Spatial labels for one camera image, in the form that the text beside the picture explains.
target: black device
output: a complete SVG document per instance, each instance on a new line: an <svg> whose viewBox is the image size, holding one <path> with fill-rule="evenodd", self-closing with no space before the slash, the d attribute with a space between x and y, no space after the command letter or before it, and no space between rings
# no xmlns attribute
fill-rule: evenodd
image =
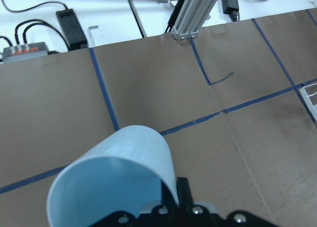
<svg viewBox="0 0 317 227"><path fill-rule="evenodd" d="M184 4L185 0L178 0L177 1L177 4L168 20L168 23L167 23L167 28L165 30L165 32L167 33L168 31L170 32L173 28L173 26L175 25L175 22L176 22L176 19L180 13L180 10L182 9L183 7L183 4Z"/></svg>
<svg viewBox="0 0 317 227"><path fill-rule="evenodd" d="M177 178L179 207L163 183L161 192L161 204L149 214L135 218L117 211L90 227L277 227L246 211L234 211L226 219L210 213L206 207L194 203L187 178Z"/></svg>
<svg viewBox="0 0 317 227"><path fill-rule="evenodd" d="M233 22L238 20L239 3L238 0L221 0L224 14L229 14Z"/></svg>
<svg viewBox="0 0 317 227"><path fill-rule="evenodd" d="M66 9L56 12L60 27L66 37L70 50L87 48L87 39L78 22L75 12Z"/></svg>

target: blue marker line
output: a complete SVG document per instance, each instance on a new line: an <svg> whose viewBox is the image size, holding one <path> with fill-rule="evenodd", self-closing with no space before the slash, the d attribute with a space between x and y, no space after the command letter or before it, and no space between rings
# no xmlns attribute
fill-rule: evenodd
<svg viewBox="0 0 317 227"><path fill-rule="evenodd" d="M314 19L314 17L312 16L312 14L309 12L308 9L306 9L306 12L308 13L309 17L312 19L312 21L315 23L315 25L317 26L317 22L316 20Z"/></svg>
<svg viewBox="0 0 317 227"><path fill-rule="evenodd" d="M208 79L208 76L207 76L207 74L206 74L206 72L205 72L205 69L204 69L204 67L203 67L203 63L202 63L202 61L200 60L200 57L199 57L199 55L198 55L198 53L197 53L194 40L191 39L191 40L190 40L190 44L192 45L192 49L193 49L193 51L194 51L196 60L197 60L197 62L198 62L198 64L199 64L200 69L202 70L202 73L203 73L203 75L204 75L204 77L205 77L205 79L206 79L206 81L207 81L207 84L208 84L208 85L211 85L210 80Z"/></svg>
<svg viewBox="0 0 317 227"><path fill-rule="evenodd" d="M31 183L40 181L40 180L42 180L42 179L46 179L46 178L48 178L48 177L54 176L54 175L60 173L60 172L61 172L64 168L66 168L66 167L67 167L67 166L63 166L63 167L59 167L59 168L56 168L56 169L52 169L52 170L49 170L49 171L47 171L47 172L44 172L44 173L35 175L35 176L33 176L33 177L30 177L30 178L28 178L28 179L24 179L24 180L21 180L21 181L12 183L12 184L10 184L10 185L1 187L1 188L0 188L0 194L6 193L6 192L8 192L8 191L15 190L15 189L17 189L17 188L20 188L20 187L26 186L26 185L28 185L28 184L31 184Z"/></svg>
<svg viewBox="0 0 317 227"><path fill-rule="evenodd" d="M114 128L115 131L118 131L120 129L120 127L119 127L118 121L117 121L117 119L115 117L115 113L114 113L113 107L111 105L110 98L109 98L109 95L108 95L107 90L106 90L106 86L105 86L103 78L101 76L100 68L99 68L99 65L98 65L98 62L97 62L97 59L96 59L96 55L95 55L94 49L93 48L89 48L89 52L90 52L90 57L91 57L91 60L93 62L93 65L94 65L94 68L95 68L95 71L96 71L96 75L98 77L98 81L99 81L101 90L102 90L103 95L104 95L104 99L106 101L106 105L107 105L107 108L108 108L108 111L109 111L109 114L110 114L110 118L111 118L111 121L112 121L113 128Z"/></svg>
<svg viewBox="0 0 317 227"><path fill-rule="evenodd" d="M225 81L226 79L228 79L228 78L229 78L230 76L232 76L232 75L233 75L233 72L231 72L230 74L228 74L228 75L227 75L226 77L224 77L223 79L211 83L210 85L215 85L215 84L218 84L219 82Z"/></svg>

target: white surface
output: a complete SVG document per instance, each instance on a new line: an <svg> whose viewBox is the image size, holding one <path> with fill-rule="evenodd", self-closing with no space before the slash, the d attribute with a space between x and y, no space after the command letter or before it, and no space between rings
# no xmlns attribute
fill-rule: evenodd
<svg viewBox="0 0 317 227"><path fill-rule="evenodd" d="M241 20L314 7L309 1L317 2L317 0L238 0ZM155 36L164 33L169 17L173 11L171 5L135 1L135 7L147 36ZM207 20L203 26L231 22L229 16L222 13L221 0L217 1L210 16L211 19Z"/></svg>
<svg viewBox="0 0 317 227"><path fill-rule="evenodd" d="M12 9L23 9L45 1L48 0L5 0L7 5ZM75 10L86 34L89 47L91 47L91 42L87 29L94 25L99 25L99 28L92 30L96 46L141 38L127 0L59 1L66 3L69 8ZM312 8L314 5L309 1L317 2L317 0L238 1L241 20ZM165 31L167 22L173 11L173 6L145 0L135 0L133 3L148 37L160 35ZM60 5L47 5L24 13L9 13L0 5L0 34L8 36L14 42L14 28L16 24L31 18L44 19L60 29L55 16L55 12L58 10L63 10L63 7ZM221 0L217 1L210 15L211 19L206 21L203 26L230 22L229 16L222 13ZM30 43L45 41L50 50L66 51L66 47L59 36L52 29L43 26L32 28L27 34L27 39ZM0 40L0 51L5 46L7 44L3 40Z"/></svg>
<svg viewBox="0 0 317 227"><path fill-rule="evenodd" d="M317 84L307 85L305 87L302 87L299 91L301 92L301 95L302 95L307 107L309 108L313 117L317 121L317 104L313 104L313 101L310 99L310 97L315 96L315 94L317 93L317 90L314 90L313 93L307 94L306 89L309 87L312 87L312 88L315 87L315 89L316 89Z"/></svg>
<svg viewBox="0 0 317 227"><path fill-rule="evenodd" d="M86 227L115 211L138 217L144 204L161 200L161 180L178 204L165 139L148 127L125 127L57 176L47 202L50 225Z"/></svg>
<svg viewBox="0 0 317 227"><path fill-rule="evenodd" d="M25 9L36 4L52 0L4 0L13 10ZM98 25L92 29L96 46L115 42L141 38L127 0L57 0L65 3L68 8L74 9L79 23L91 47L88 27ZM15 44L14 28L25 20L38 18L52 24L61 31L55 12L64 10L62 5L48 4L23 13L10 13L0 3L1 30L0 35L7 36ZM22 40L23 29L19 30ZM67 51L62 39L55 31L45 26L35 26L27 33L28 43L46 42L50 50ZM7 44L0 40L0 51Z"/></svg>

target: power strip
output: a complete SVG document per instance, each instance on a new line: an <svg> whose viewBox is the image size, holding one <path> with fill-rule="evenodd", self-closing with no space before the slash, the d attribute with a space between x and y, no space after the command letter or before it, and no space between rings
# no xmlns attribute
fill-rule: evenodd
<svg viewBox="0 0 317 227"><path fill-rule="evenodd" d="M48 55L48 47L44 42L10 46L3 49L2 61L4 63L32 59Z"/></svg>

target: white table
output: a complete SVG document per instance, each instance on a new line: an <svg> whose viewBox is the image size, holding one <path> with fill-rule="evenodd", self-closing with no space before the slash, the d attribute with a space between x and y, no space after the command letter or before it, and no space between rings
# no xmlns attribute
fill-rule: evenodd
<svg viewBox="0 0 317 227"><path fill-rule="evenodd" d="M10 9L19 10L51 0L4 0ZM98 25L92 29L96 46L128 41L141 38L139 28L127 0L57 0L74 9L86 38L91 47L88 27ZM55 12L64 10L62 5L49 4L23 13L10 13L0 4L1 30L0 35L9 37L15 44L14 28L27 19L43 19L60 29ZM23 29L19 30L22 40ZM46 42L50 50L67 51L59 35L50 28L35 26L27 33L28 43ZM7 44L0 41L0 51Z"/></svg>
<svg viewBox="0 0 317 227"><path fill-rule="evenodd" d="M11 9L24 9L49 0L5 0ZM73 8L92 47L88 27L98 25L92 30L95 45L105 45L141 38L141 33L131 11L128 0L59 0ZM238 0L241 20L312 8L309 1L317 0ZM153 1L135 0L133 4L145 30L146 36L156 36L165 31L173 6L167 3L158 4ZM15 26L27 19L40 18L60 30L55 12L63 10L61 5L46 5L24 13L10 13L0 5L0 34L14 42ZM228 15L222 13L221 0L218 0L210 13L211 19L203 26L229 23ZM64 42L52 29L36 26L28 31L29 43L46 42L50 50L66 51ZM0 51L7 44L0 40Z"/></svg>

